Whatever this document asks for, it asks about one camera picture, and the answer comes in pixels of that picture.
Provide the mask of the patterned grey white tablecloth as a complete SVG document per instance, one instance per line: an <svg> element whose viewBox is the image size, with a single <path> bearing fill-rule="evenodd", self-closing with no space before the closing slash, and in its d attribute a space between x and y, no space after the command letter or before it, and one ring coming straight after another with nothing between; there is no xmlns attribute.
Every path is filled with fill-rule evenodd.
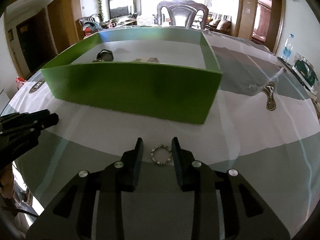
<svg viewBox="0 0 320 240"><path fill-rule="evenodd" d="M138 198L165 211L176 191L174 167L151 161L151 150L177 137L195 158L225 172L243 175L295 236L319 201L319 120L305 88L263 46L202 31L219 63L222 79L204 124L130 114L55 98L36 73L10 100L4 114L48 109L56 127L40 137L38 148L17 161L42 205L76 171L97 171L144 141Z"/></svg>

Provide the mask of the black television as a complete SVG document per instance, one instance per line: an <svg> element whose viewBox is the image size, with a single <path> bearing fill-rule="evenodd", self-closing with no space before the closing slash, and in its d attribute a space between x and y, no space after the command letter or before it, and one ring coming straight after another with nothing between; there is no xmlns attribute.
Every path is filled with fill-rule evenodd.
<svg viewBox="0 0 320 240"><path fill-rule="evenodd" d="M118 18L129 14L128 0L108 0L110 18Z"/></svg>

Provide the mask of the green cardboard box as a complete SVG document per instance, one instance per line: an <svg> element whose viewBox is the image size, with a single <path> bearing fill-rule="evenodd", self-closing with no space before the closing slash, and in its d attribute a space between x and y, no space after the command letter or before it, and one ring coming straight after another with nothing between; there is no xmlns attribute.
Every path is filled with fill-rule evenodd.
<svg viewBox="0 0 320 240"><path fill-rule="evenodd" d="M93 62L103 50L112 62ZM182 27L101 31L41 69L57 99L189 124L204 124L222 72L204 33Z"/></svg>

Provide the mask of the clear plastic water bottle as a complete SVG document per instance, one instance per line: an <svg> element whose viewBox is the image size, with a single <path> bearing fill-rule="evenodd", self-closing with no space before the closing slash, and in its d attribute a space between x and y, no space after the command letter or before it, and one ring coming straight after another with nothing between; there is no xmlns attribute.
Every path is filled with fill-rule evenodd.
<svg viewBox="0 0 320 240"><path fill-rule="evenodd" d="M293 45L292 45L292 41L294 39L294 35L290 34L289 37L286 39L285 41L285 45L284 45L284 49L281 55L281 58L285 61L285 62L289 62L292 50L293 50Z"/></svg>

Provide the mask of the brown leather sofa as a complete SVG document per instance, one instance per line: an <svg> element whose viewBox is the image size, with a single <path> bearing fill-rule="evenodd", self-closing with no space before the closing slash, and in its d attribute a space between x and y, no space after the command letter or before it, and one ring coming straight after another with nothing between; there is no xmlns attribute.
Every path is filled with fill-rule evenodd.
<svg viewBox="0 0 320 240"><path fill-rule="evenodd" d="M232 23L225 19L215 19L206 24L206 29L220 34L229 34Z"/></svg>

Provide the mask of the dark wooden chair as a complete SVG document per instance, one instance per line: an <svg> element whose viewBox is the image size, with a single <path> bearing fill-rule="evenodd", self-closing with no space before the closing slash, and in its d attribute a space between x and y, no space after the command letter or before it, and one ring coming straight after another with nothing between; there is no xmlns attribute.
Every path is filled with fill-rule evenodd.
<svg viewBox="0 0 320 240"><path fill-rule="evenodd" d="M196 3L192 0L161 1L157 5L158 25L163 24L163 8L168 11L170 26L192 28L197 13L201 11L203 15L200 20L200 29L204 30L206 27L209 10L202 3Z"/></svg>

